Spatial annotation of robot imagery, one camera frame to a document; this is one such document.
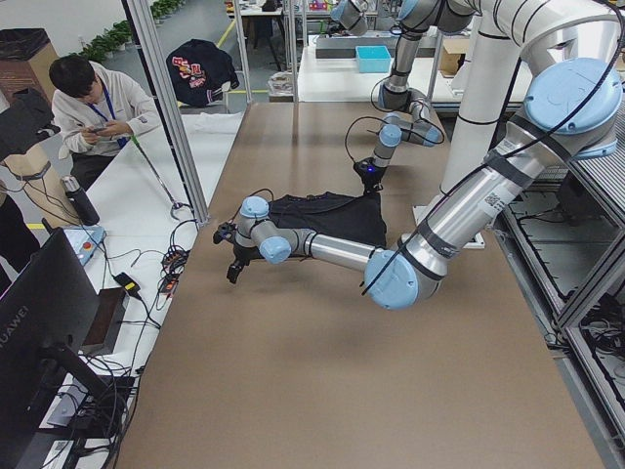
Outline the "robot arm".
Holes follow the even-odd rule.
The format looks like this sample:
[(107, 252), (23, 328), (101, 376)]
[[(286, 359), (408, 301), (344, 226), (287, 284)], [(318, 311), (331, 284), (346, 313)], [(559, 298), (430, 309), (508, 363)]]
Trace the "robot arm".
[(314, 258), (361, 271), (363, 291), (381, 307), (398, 310), (436, 293), (448, 263), (545, 168), (557, 162), (603, 157), (617, 146), (613, 130), (622, 100), (619, 74), (609, 64), (576, 58), (553, 64), (530, 83), (523, 106), (508, 120), (505, 138), (435, 203), (396, 249), (279, 228), (269, 203), (246, 197), (233, 221), (214, 232), (235, 255), (227, 278), (235, 282), (253, 259), (278, 264)]
[(435, 26), (445, 34), (462, 31), (475, 10), (458, 1), (404, 1), (397, 15), (398, 40), (390, 75), (381, 83), (377, 106), (386, 115), (376, 146), (367, 158), (354, 163), (363, 192), (382, 189), (382, 178), (400, 142), (433, 147), (444, 142), (442, 131), (430, 120), (430, 102), (408, 85), (422, 36)]

